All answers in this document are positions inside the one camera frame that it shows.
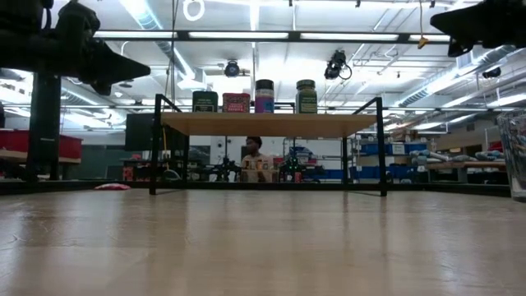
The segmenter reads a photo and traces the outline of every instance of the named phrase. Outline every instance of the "ceiling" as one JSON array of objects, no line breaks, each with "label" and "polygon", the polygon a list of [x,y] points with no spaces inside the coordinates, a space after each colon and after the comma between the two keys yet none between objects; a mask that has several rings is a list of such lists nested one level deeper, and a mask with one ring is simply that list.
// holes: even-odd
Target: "ceiling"
[{"label": "ceiling", "polygon": [[[471,6],[479,1],[436,1],[422,3],[422,19],[418,1],[288,1],[281,0],[205,0],[204,14],[199,20],[189,21],[184,13],[184,0],[180,0],[176,14],[176,30],[279,30],[279,31],[332,31],[332,32],[389,32],[389,33],[440,33],[429,25],[431,16],[451,9]],[[53,23],[58,11],[67,1],[56,0],[53,8]],[[172,26],[171,0],[80,0],[93,9],[101,21],[101,30],[142,30],[134,10],[142,9],[147,3],[155,15],[158,29],[170,30]],[[188,6],[188,13],[194,16],[199,4]],[[109,41],[110,48],[118,53],[142,62],[152,68],[148,77],[135,79],[132,88],[114,86],[108,98],[100,98],[89,86],[67,83],[72,91],[83,92],[95,102],[108,104],[132,104],[136,100],[153,104],[157,93],[172,97],[171,85],[167,79],[168,57],[152,41]],[[251,77],[227,78],[222,75],[222,65],[228,60],[238,61],[241,69],[256,79],[271,79],[275,82],[277,101],[294,101],[296,81],[312,79],[316,82],[319,105],[349,106],[361,103],[379,95],[401,95],[419,86],[448,67],[456,64],[447,57],[447,45],[429,44],[418,49],[415,44],[356,44],[356,43],[266,43],[259,42],[176,42],[175,48],[182,59],[194,70],[206,73],[206,84],[219,93],[251,93]],[[335,50],[344,50],[353,76],[347,81],[327,81],[324,70]],[[516,76],[526,67],[526,53],[519,52],[500,61],[502,75],[499,79]],[[448,100],[457,99],[478,89],[497,83],[497,79],[477,79],[477,73],[463,76],[450,87],[439,89],[435,95],[444,95]],[[517,80],[506,87],[520,87],[524,81]],[[191,104],[192,90],[175,87],[173,98],[176,104]],[[488,92],[491,98],[495,92]],[[424,98],[418,106],[440,107],[441,102]],[[465,104],[477,103],[476,100]]]}]

